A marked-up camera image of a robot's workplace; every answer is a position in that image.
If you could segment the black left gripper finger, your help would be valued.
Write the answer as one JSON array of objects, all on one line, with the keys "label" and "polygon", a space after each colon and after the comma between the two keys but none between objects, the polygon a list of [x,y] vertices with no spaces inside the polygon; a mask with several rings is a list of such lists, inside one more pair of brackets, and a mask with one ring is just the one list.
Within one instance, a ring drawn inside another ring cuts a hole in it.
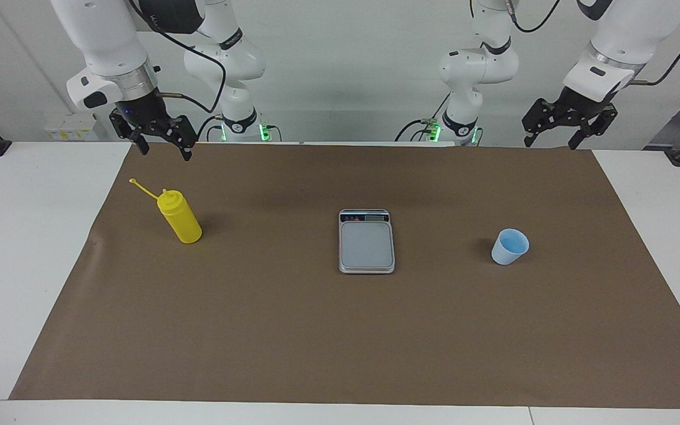
[{"label": "black left gripper finger", "polygon": [[545,99],[537,99],[522,118],[524,145],[531,147],[539,134],[557,126],[556,105]]},{"label": "black left gripper finger", "polygon": [[615,120],[618,112],[615,105],[607,105],[594,118],[588,118],[578,113],[577,115],[578,130],[568,142],[570,149],[577,149],[587,138],[603,135]]}]

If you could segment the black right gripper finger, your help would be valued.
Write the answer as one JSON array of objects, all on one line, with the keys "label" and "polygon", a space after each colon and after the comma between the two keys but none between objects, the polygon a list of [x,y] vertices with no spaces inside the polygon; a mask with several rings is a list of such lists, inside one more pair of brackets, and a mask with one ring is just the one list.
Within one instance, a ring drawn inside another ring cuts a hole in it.
[{"label": "black right gripper finger", "polygon": [[130,124],[119,111],[110,113],[110,122],[118,137],[133,143],[141,155],[149,152],[149,145],[142,133],[142,127]]},{"label": "black right gripper finger", "polygon": [[197,132],[191,121],[187,116],[178,116],[168,119],[167,125],[166,141],[178,148],[184,161],[189,161],[197,142]]}]

